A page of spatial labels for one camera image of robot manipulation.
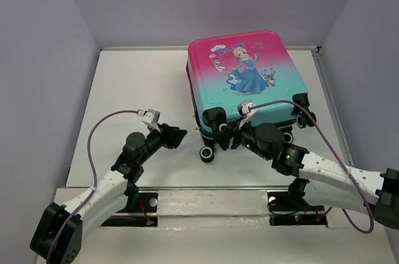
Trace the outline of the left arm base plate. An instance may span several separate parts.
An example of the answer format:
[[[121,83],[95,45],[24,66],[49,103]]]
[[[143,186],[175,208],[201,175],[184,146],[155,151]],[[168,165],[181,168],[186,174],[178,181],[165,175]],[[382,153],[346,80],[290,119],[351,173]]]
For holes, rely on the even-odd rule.
[[[113,214],[102,227],[157,227],[158,192],[139,192],[136,200],[130,198],[127,205]]]

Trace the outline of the pink and teal suitcase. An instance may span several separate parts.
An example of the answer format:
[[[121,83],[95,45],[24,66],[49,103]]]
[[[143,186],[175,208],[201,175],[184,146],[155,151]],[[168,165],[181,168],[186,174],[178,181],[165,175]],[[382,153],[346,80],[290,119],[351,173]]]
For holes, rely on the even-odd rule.
[[[228,149],[222,136],[240,119],[238,106],[246,100],[259,106],[251,124],[272,123],[289,143],[294,124],[303,129],[317,120],[304,81],[273,31],[197,39],[188,46],[186,72],[203,162],[214,159],[215,145]]]

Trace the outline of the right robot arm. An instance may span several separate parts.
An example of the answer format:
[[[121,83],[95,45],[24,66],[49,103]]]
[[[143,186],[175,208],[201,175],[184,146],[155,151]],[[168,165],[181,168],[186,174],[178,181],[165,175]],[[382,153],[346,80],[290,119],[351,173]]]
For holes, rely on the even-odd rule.
[[[278,173],[293,176],[287,202],[294,209],[325,205],[368,215],[372,222],[398,229],[398,171],[374,172],[331,161],[285,140],[273,124],[220,124],[214,134],[222,147],[242,145]]]

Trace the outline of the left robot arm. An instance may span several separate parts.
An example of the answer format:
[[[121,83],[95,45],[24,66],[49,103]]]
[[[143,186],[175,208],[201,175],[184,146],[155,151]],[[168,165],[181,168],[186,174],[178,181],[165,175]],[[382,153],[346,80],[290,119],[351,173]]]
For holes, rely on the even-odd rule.
[[[62,205],[53,202],[44,210],[30,249],[47,263],[72,263],[90,232],[119,210],[131,211],[137,206],[136,182],[144,172],[143,164],[160,148],[176,149],[187,133],[158,124],[148,135],[129,134],[115,164],[93,187]]]

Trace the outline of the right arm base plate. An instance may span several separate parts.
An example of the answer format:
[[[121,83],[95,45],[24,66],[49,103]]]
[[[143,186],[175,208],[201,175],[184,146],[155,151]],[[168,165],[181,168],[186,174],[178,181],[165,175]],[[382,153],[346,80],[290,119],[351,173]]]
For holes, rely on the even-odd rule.
[[[313,206],[305,201],[305,188],[309,180],[296,178],[286,191],[268,194],[269,224],[277,226],[327,226],[324,206]]]

